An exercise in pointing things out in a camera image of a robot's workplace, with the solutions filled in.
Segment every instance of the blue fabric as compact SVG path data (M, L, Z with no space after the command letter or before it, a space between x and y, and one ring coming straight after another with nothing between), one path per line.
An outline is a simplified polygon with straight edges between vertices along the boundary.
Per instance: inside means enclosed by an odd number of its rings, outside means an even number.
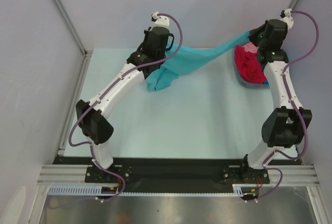
M181 46L178 53L165 61L160 69L152 72L147 78L147 89L149 91L159 91L171 85L172 81L179 75L187 75L198 70L212 60L216 59L226 51L234 48L236 45L247 43L249 31L235 37L234 39L211 49L194 49ZM174 44L172 49L166 52L166 56L171 55L177 45Z

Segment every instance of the black bracket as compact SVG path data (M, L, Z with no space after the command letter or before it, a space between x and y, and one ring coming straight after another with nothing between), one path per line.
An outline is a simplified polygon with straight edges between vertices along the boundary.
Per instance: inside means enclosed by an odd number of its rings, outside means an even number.
M306 127L312 119L311 110L300 108ZM301 143L304 132L300 119L294 109L276 108L261 128L262 139L268 147L290 148Z
M266 64L274 61L288 63L287 54L281 49L287 32L287 24L278 19L266 20L265 24L250 31L249 40L258 47L257 60L262 71Z
M77 119L90 107L89 102L79 100L76 103ZM108 123L100 110L91 109L78 124L86 137L91 138L96 145L106 142L113 134L114 128Z
M224 184L257 184L259 178L263 184L270 183L268 171L250 168L247 158L248 155L245 155L240 166L223 168Z
M120 175L125 180L126 183L129 183L130 177L131 177L131 167L130 166L122 166L122 167L111 166L108 170ZM87 168L84 182L96 183L96 184L100 184L100 183L116 184L116 183L118 183L118 178L109 173L101 171L95 165L92 165Z
M174 44L174 35L164 27L154 27L144 31L144 40L139 45L137 50L133 52L127 59L127 63L132 63L135 66L142 64L156 62L165 58L165 52L170 51ZM167 47L169 37L172 38L171 44ZM157 63L147 67L141 67L138 70L142 71L146 79L153 71L160 68L162 63Z

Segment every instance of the white wall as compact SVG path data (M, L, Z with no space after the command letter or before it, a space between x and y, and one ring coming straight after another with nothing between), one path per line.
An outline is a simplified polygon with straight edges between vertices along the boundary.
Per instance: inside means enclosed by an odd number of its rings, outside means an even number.
M291 0L62 0L87 49L134 48L154 11L174 15L184 45L213 47L278 17ZM172 32L177 29L172 24Z
M317 49L290 71L298 97L304 108L311 109L313 114L304 161L314 164L325 198L332 207L332 1L301 0L297 9L313 15L320 27ZM309 51L314 39L315 28L310 19L294 14L294 27L284 43L289 58L298 58Z
M81 64L51 0L0 0L0 215L50 161Z

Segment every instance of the black mounting plate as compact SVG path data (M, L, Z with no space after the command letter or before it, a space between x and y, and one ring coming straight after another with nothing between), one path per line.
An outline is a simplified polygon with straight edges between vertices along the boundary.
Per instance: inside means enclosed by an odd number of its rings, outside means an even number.
M131 175L131 167L111 166L108 170L120 175L125 180L126 183L129 182L129 178ZM118 178L104 171L101 171L95 165L92 165L87 168L84 182L95 183L95 184L100 184L100 183L116 184L118 183Z
M260 178L263 184L270 183L267 170L261 170L261 174L248 172L241 175L240 167L224 167L222 177L224 184L257 184L257 178Z
M225 180L223 169L234 173L242 163L242 159L156 159L156 158L116 158L114 165L120 165L124 169L130 169L130 176L122 174L121 169L112 168L120 173L128 182L125 192L142 193L232 193L232 185ZM88 165L86 182L89 183L117 183L116 178L107 177L107 173L100 174L94 171L91 158L56 156L53 164L81 164ZM301 165L301 160L272 160L270 165ZM264 184L268 184L266 178L261 177ZM248 179L251 184L256 181Z

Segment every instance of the light blue table surface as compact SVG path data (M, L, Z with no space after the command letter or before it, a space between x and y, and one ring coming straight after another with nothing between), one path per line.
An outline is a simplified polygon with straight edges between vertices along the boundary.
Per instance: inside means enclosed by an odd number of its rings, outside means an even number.
M80 99L98 94L133 51L94 49ZM269 89L241 86L232 59L231 50L162 91L148 92L142 83L129 92L108 119L114 127L112 156L238 159L250 153L273 111L272 96ZM85 140L78 128L73 142ZM288 154L296 156L295 148ZM67 145L64 155L91 156L87 145Z

